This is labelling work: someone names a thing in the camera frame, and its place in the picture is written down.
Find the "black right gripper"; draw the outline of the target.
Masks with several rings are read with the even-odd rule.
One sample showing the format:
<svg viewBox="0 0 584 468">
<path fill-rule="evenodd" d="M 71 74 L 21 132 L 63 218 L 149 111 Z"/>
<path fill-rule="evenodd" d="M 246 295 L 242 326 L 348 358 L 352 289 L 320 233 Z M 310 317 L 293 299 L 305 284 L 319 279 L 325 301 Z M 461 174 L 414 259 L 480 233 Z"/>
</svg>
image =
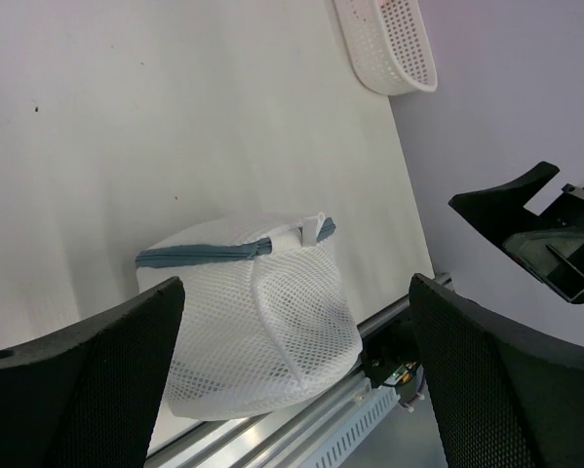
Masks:
<svg viewBox="0 0 584 468">
<path fill-rule="evenodd" d="M 565 302 L 583 305 L 584 184 L 565 185 L 541 215 L 526 208 L 559 172 L 540 162 L 510 182 L 454 195 L 448 205 Z"/>
</svg>

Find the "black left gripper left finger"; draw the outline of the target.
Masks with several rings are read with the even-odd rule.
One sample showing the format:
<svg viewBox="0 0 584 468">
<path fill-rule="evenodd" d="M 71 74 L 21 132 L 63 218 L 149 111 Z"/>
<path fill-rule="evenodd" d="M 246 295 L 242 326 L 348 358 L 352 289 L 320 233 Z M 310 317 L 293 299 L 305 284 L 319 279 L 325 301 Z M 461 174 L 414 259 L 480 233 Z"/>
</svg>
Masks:
<svg viewBox="0 0 584 468">
<path fill-rule="evenodd" d="M 185 292 L 177 277 L 0 350 L 0 467 L 141 467 Z"/>
</svg>

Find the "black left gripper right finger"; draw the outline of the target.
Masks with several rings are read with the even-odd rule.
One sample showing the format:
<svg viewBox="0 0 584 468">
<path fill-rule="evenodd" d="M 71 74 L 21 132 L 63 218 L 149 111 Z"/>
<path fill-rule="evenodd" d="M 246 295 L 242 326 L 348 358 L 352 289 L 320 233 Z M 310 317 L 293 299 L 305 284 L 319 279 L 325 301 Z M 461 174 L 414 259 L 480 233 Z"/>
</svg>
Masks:
<svg viewBox="0 0 584 468">
<path fill-rule="evenodd" d="M 416 274 L 415 340 L 450 467 L 584 467 L 584 347 Z"/>
</svg>

